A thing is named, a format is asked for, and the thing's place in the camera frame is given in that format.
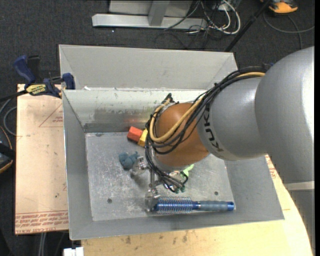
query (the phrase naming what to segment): black cable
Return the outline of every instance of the black cable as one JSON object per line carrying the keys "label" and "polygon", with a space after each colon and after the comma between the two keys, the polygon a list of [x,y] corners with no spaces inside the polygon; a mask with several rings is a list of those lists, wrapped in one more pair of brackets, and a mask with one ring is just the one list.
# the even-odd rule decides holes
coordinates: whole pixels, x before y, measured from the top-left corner
{"label": "black cable", "polygon": [[188,17],[190,17],[190,16],[198,9],[199,4],[200,4],[200,1],[197,1],[197,2],[195,3],[195,7],[194,7],[194,9],[193,9],[192,12],[190,12],[189,14],[187,14],[184,18],[182,18],[182,19],[181,19],[179,22],[177,22],[176,24],[174,24],[174,25],[172,25],[172,26],[170,26],[170,27],[168,27],[168,28],[165,28],[164,30],[166,31],[166,30],[173,29],[173,28],[175,28],[176,26],[178,26],[179,24],[181,24],[183,21],[185,21]]}
{"label": "black cable", "polygon": [[8,117],[8,115],[9,115],[12,111],[14,111],[15,109],[17,109],[16,106],[10,108],[10,109],[6,112],[6,114],[4,115],[4,117],[3,117],[3,126],[4,126],[4,129],[5,129],[8,133],[10,133],[11,135],[13,135],[13,136],[17,136],[17,135],[8,128],[8,126],[7,126],[7,117]]}
{"label": "black cable", "polygon": [[[155,172],[155,174],[158,175],[159,180],[161,180],[163,182],[163,184],[171,191],[175,191],[174,189],[171,188],[172,185],[176,186],[177,188],[182,188],[184,186],[184,184],[188,181],[188,177],[185,177],[185,181],[181,182],[173,177],[171,177],[168,173],[166,173],[165,171],[160,170],[155,163],[153,162],[152,156],[150,155],[150,150],[153,150],[156,154],[159,155],[166,155],[171,153],[173,150],[175,150],[182,142],[184,142],[185,140],[187,140],[191,134],[194,132],[195,128],[197,127],[199,121],[201,120],[203,114],[204,114],[204,108],[209,108],[210,105],[212,104],[213,100],[216,98],[216,96],[223,90],[225,89],[227,86],[240,81],[240,80],[245,80],[245,79],[249,79],[249,78],[253,78],[255,77],[254,75],[244,75],[244,76],[240,76],[241,74],[245,74],[245,73],[249,73],[249,72],[265,72],[266,69],[262,68],[262,67],[256,67],[256,66],[251,66],[251,67],[246,67],[240,70],[236,70],[232,73],[230,73],[228,76],[226,76],[221,82],[216,83],[214,87],[210,88],[209,90],[207,90],[206,92],[202,93],[201,95],[199,95],[192,103],[192,105],[195,104],[195,102],[197,102],[197,100],[199,100],[200,97],[201,98],[201,102],[198,103],[198,105],[196,106],[196,108],[194,109],[194,111],[190,114],[190,116],[188,117],[188,119],[186,120],[186,122],[184,123],[183,129],[178,133],[175,134],[175,132],[178,130],[178,128],[181,126],[181,124],[178,126],[178,128],[176,129],[175,132],[173,132],[169,138],[167,138],[165,141],[161,142],[161,143],[155,143],[152,141],[152,139],[150,138],[150,123],[152,118],[155,118],[154,120],[154,125],[153,125],[153,129],[156,126],[156,121],[158,118],[158,113],[152,113],[150,116],[150,119],[148,120],[148,122],[146,123],[145,127],[147,128],[147,137],[145,140],[145,158],[150,166],[151,171]],[[192,130],[190,131],[190,133],[185,137],[187,129],[189,127],[191,127],[192,123],[194,122],[194,120],[197,118],[197,122],[195,125],[193,125]],[[170,148],[168,150],[165,151],[159,151],[159,148],[164,148],[164,147],[168,147],[170,146]]]}
{"label": "black cable", "polygon": [[313,25],[312,27],[309,27],[307,29],[303,29],[303,30],[298,30],[297,31],[287,31],[287,30],[282,30],[280,28],[277,28],[275,26],[273,26],[266,18],[266,13],[264,12],[263,13],[263,19],[265,21],[265,23],[267,23],[271,28],[273,28],[274,30],[276,31],[279,31],[279,32],[282,32],[282,33],[287,33],[287,34],[299,34],[299,33],[305,33],[305,32],[308,32],[310,30],[313,30],[315,28],[315,25]]}

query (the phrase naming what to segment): power cord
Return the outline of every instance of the power cord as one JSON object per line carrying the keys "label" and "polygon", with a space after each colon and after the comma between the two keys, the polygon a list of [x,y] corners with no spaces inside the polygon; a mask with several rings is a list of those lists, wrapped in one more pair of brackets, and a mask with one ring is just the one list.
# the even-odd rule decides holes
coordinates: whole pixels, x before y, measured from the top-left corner
{"label": "power cord", "polygon": [[[5,109],[5,107],[9,104],[10,101],[11,101],[11,98],[8,99],[8,100],[2,105],[2,107],[0,108],[0,115],[1,115],[1,113],[3,112],[3,110]],[[11,134],[11,135],[13,135],[13,136],[17,136],[17,135],[8,128],[8,125],[7,125],[7,117],[8,117],[8,115],[9,115],[12,111],[14,111],[15,109],[17,109],[16,106],[10,108],[10,109],[5,113],[5,115],[4,115],[4,117],[3,117],[3,120],[2,120],[2,121],[3,121],[4,129],[5,129],[9,134]]]}
{"label": "power cord", "polygon": [[315,28],[315,25],[313,25],[312,27],[309,27],[307,29],[303,29],[303,30],[299,30],[296,22],[290,17],[290,16],[287,16],[288,19],[292,22],[292,24],[294,25],[296,31],[287,31],[287,30],[283,30],[283,29],[280,29],[280,28],[277,28],[275,26],[273,26],[266,18],[266,12],[263,13],[263,19],[265,21],[265,23],[267,23],[267,25],[269,27],[271,27],[272,29],[278,31],[278,32],[281,32],[281,33],[286,33],[286,34],[298,34],[299,36],[299,43],[300,43],[300,49],[303,48],[303,43],[302,43],[302,37],[301,37],[301,33],[305,33],[305,32],[308,32],[310,30],[313,30]]}

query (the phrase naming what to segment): wire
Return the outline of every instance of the wire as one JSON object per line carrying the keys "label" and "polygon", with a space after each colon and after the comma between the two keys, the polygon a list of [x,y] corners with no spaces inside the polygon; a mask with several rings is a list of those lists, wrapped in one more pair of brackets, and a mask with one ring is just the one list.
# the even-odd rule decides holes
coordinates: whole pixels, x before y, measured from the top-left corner
{"label": "wire", "polygon": [[44,233],[41,233],[39,250],[38,250],[38,256],[41,256],[41,248],[42,248],[42,241],[43,241],[43,239],[44,239]]}
{"label": "wire", "polygon": [[66,233],[62,233],[62,236],[61,236],[61,238],[60,238],[60,240],[59,240],[59,242],[58,242],[58,244],[57,244],[57,246],[56,246],[56,250],[55,250],[53,256],[57,256],[57,255],[58,255],[58,252],[59,252],[59,250],[60,250],[60,246],[61,246],[61,243],[62,243],[62,240],[63,240],[65,234],[66,234]]}
{"label": "wire", "polygon": [[8,99],[4,104],[3,106],[0,108],[0,115],[1,115],[1,112],[5,109],[6,105],[8,105],[8,103],[11,101],[11,98]]}
{"label": "wire", "polygon": [[241,78],[244,76],[258,76],[258,77],[263,77],[265,75],[265,73],[262,72],[248,72],[248,73],[243,73],[240,75],[237,75],[237,78]]}
{"label": "wire", "polygon": [[8,126],[7,126],[7,117],[8,117],[8,115],[9,115],[12,111],[14,111],[15,109],[17,109],[16,106],[10,108],[10,109],[7,111],[7,113],[4,115],[4,117],[3,117],[3,125],[4,125],[5,130],[6,130],[8,133],[10,133],[11,135],[13,135],[13,136],[17,136],[17,135],[8,128]]}
{"label": "wire", "polygon": [[41,247],[41,256],[45,256],[45,242],[46,242],[47,233],[44,233]]}
{"label": "wire", "polygon": [[[153,114],[153,116],[152,116],[153,118],[151,119],[151,122],[150,122],[150,137],[151,137],[151,139],[152,139],[154,142],[158,142],[158,143],[161,143],[161,142],[167,140],[167,139],[169,138],[169,136],[171,136],[171,135],[177,130],[177,128],[179,127],[179,125],[181,125],[181,123],[186,119],[186,117],[196,109],[196,107],[199,105],[199,103],[201,102],[201,100],[202,100],[202,98],[200,98],[194,105],[192,105],[192,106],[183,114],[183,116],[179,119],[179,121],[177,121],[177,122],[171,127],[171,129],[170,129],[168,132],[166,132],[164,135],[162,135],[162,136],[159,137],[159,138],[157,138],[157,137],[154,136],[154,123],[155,123],[155,118],[156,118],[156,116],[157,116],[158,114],[156,114],[156,115]],[[155,110],[155,112],[160,111],[165,105],[159,106],[159,107]]]}
{"label": "wire", "polygon": [[280,28],[277,28],[277,27],[271,25],[271,23],[270,23],[270,22],[267,20],[267,18],[266,18],[266,13],[265,13],[265,12],[263,13],[263,19],[264,19],[264,21],[265,21],[271,28],[273,28],[273,29],[276,30],[276,31],[282,32],[282,33],[299,34],[299,33],[308,32],[308,31],[313,30],[313,29],[315,28],[315,25],[313,25],[312,27],[309,27],[309,28],[304,29],[304,30],[287,31],[287,30],[282,30],[282,29],[280,29]]}
{"label": "wire", "polygon": [[[294,25],[295,29],[297,31],[299,31],[299,28],[298,28],[297,24],[295,23],[295,21],[290,16],[288,16],[288,18],[292,22],[292,24]],[[298,32],[298,36],[299,36],[300,49],[302,50],[303,44],[302,44],[301,32]]]}
{"label": "wire", "polygon": [[[172,128],[163,135],[159,139],[160,142],[153,140],[152,134],[156,134],[155,122],[157,121],[158,115],[160,111],[172,102],[171,94],[164,99],[162,104],[155,109],[153,114],[151,114],[149,121],[146,123],[145,127],[147,128],[147,137],[145,140],[145,158],[150,166],[151,171],[158,175],[159,180],[164,184],[166,188],[168,188],[172,192],[176,192],[178,188],[182,188],[184,184],[187,182],[187,178],[184,181],[177,180],[171,177],[166,170],[161,170],[157,167],[157,165],[153,162],[153,157],[151,156],[151,152],[155,152],[159,155],[166,155],[175,150],[181,143],[187,140],[190,135],[194,132],[197,127],[200,119],[204,115],[204,108],[209,108],[216,96],[227,86],[237,82],[239,80],[249,79],[253,77],[261,77],[265,75],[265,68],[251,66],[247,68],[243,68],[240,70],[236,70],[226,76],[222,81],[216,83],[214,87],[202,93],[195,100],[193,100],[191,107],[182,115],[180,120],[184,120],[185,123],[183,125],[182,130],[178,133],[178,127],[180,127],[180,120],[172,126]],[[186,132],[189,128],[191,131],[188,132],[188,135],[185,138]],[[164,149],[159,151],[158,149],[168,147],[169,149]]]}
{"label": "wire", "polygon": [[228,3],[226,0],[223,0],[223,2],[224,2],[225,4],[227,4],[227,5],[231,8],[231,10],[234,11],[235,16],[236,16],[236,22],[237,22],[238,27],[237,27],[237,29],[236,29],[235,31],[233,31],[233,32],[228,32],[228,31],[224,31],[224,30],[222,30],[221,32],[224,33],[224,34],[227,34],[227,35],[235,35],[235,34],[237,34],[237,33],[240,31],[240,28],[241,28],[240,16],[239,16],[238,12],[236,11],[236,9],[235,9],[230,3]]}
{"label": "wire", "polygon": [[182,18],[182,19],[181,19],[179,22],[177,22],[176,24],[174,24],[174,25],[172,25],[172,26],[170,26],[170,27],[167,27],[167,28],[165,28],[164,30],[166,31],[166,30],[173,29],[173,28],[175,28],[176,26],[178,26],[179,24],[181,24],[185,19],[187,19],[188,17],[190,17],[190,16],[198,9],[199,4],[200,4],[200,1],[197,1],[197,2],[195,3],[195,7],[194,7],[194,9],[193,9],[192,12],[190,12],[188,15],[186,15],[184,18]]}

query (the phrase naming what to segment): orange block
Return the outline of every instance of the orange block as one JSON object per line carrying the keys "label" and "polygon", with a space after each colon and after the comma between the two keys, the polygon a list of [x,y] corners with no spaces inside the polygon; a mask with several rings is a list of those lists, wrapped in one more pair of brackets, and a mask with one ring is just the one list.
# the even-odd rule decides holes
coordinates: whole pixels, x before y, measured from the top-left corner
{"label": "orange block", "polygon": [[129,129],[129,132],[128,134],[126,135],[126,137],[130,140],[133,140],[135,142],[138,142],[141,135],[142,135],[143,131],[136,128],[136,127],[133,127],[131,126],[130,129]]}

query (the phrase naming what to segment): cable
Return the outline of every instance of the cable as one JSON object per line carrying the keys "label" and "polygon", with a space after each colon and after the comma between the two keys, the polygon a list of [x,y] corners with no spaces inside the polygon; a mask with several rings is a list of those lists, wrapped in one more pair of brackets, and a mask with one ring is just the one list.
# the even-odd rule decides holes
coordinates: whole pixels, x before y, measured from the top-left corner
{"label": "cable", "polygon": [[[153,118],[151,119],[151,122],[150,122],[150,137],[151,137],[151,139],[152,139],[154,142],[158,142],[158,143],[161,143],[161,142],[167,140],[167,139],[169,138],[169,136],[171,136],[171,135],[176,131],[176,129],[179,127],[179,125],[181,125],[181,123],[186,119],[186,117],[187,117],[191,112],[193,112],[193,111],[195,110],[195,108],[199,105],[199,103],[201,102],[201,100],[202,100],[202,98],[200,98],[194,105],[192,105],[192,106],[183,114],[183,116],[179,119],[179,121],[176,122],[176,123],[171,127],[171,129],[170,129],[168,132],[166,132],[163,136],[161,136],[161,137],[159,137],[159,138],[157,138],[157,137],[154,136],[154,131],[153,131],[153,129],[154,129],[154,123],[155,123],[155,118],[156,118],[156,116],[157,116],[158,114],[153,115],[153,116],[152,116]],[[160,111],[165,105],[159,106],[159,107],[155,110],[155,112]]]}
{"label": "cable", "polygon": [[7,126],[7,117],[8,117],[8,115],[9,115],[12,111],[14,111],[15,109],[17,109],[16,106],[10,108],[10,109],[7,111],[7,113],[4,115],[4,117],[3,117],[3,125],[4,125],[5,130],[6,130],[8,133],[10,133],[11,135],[13,135],[13,136],[17,136],[17,135],[8,128],[8,126]]}
{"label": "cable", "polygon": [[244,74],[237,75],[236,77],[237,77],[237,78],[241,78],[241,77],[244,77],[244,76],[258,76],[258,77],[263,77],[264,75],[265,75],[265,73],[262,73],[262,72],[248,72],[248,73],[244,73]]}
{"label": "cable", "polygon": [[1,112],[5,109],[5,107],[8,105],[8,103],[11,101],[11,98],[8,99],[4,104],[3,106],[0,108],[0,115],[1,115]]}
{"label": "cable", "polygon": [[238,12],[236,11],[236,9],[235,9],[230,3],[228,3],[226,0],[223,0],[223,2],[224,2],[225,4],[227,4],[227,5],[231,8],[231,10],[234,11],[235,16],[236,16],[236,21],[237,21],[238,27],[237,27],[237,29],[236,29],[235,31],[233,31],[233,32],[228,32],[228,31],[224,31],[224,30],[222,30],[221,32],[224,33],[224,34],[227,34],[227,35],[235,35],[236,33],[238,33],[238,32],[240,31],[240,28],[241,28],[240,16],[239,16]]}
{"label": "cable", "polygon": [[187,19],[188,17],[190,17],[190,16],[198,9],[199,4],[200,4],[200,1],[197,1],[197,2],[195,3],[195,7],[194,7],[194,9],[193,9],[192,12],[190,12],[188,15],[186,15],[184,18],[182,18],[182,19],[181,19],[179,22],[177,22],[176,24],[174,24],[174,25],[172,25],[172,26],[170,26],[170,27],[167,27],[167,28],[165,28],[164,30],[166,31],[166,30],[173,29],[173,28],[175,28],[176,26],[178,26],[179,24],[181,24],[185,19]]}
{"label": "cable", "polygon": [[41,233],[39,250],[38,250],[38,256],[41,256],[41,248],[42,248],[42,241],[43,241],[43,239],[44,239],[44,233]]}
{"label": "cable", "polygon": [[61,245],[61,243],[62,243],[62,240],[63,240],[65,234],[66,234],[66,233],[62,233],[62,236],[61,236],[61,238],[60,238],[60,240],[59,240],[59,242],[58,242],[58,245],[56,246],[56,250],[55,250],[53,256],[57,256],[57,255],[58,255],[58,252],[59,252],[59,249],[60,249],[60,245]]}
{"label": "cable", "polygon": [[[294,25],[295,29],[297,31],[299,31],[299,28],[298,28],[297,24],[295,23],[295,21],[290,16],[288,16],[288,18],[292,22],[292,24]],[[302,44],[301,32],[298,32],[298,36],[299,36],[300,50],[302,50],[303,44]]]}
{"label": "cable", "polygon": [[45,242],[46,242],[47,233],[44,233],[41,247],[41,256],[45,256]]}
{"label": "cable", "polygon": [[282,29],[280,29],[280,28],[277,28],[277,27],[271,25],[270,22],[269,22],[269,21],[267,20],[267,18],[266,18],[266,13],[265,13],[265,12],[263,13],[263,19],[264,19],[264,21],[265,21],[271,28],[273,28],[273,29],[276,30],[276,31],[282,32],[282,33],[299,34],[299,33],[308,32],[308,31],[313,30],[313,29],[315,28],[315,25],[313,25],[312,27],[309,27],[309,28],[304,29],[304,30],[287,31],[287,30],[282,30]]}

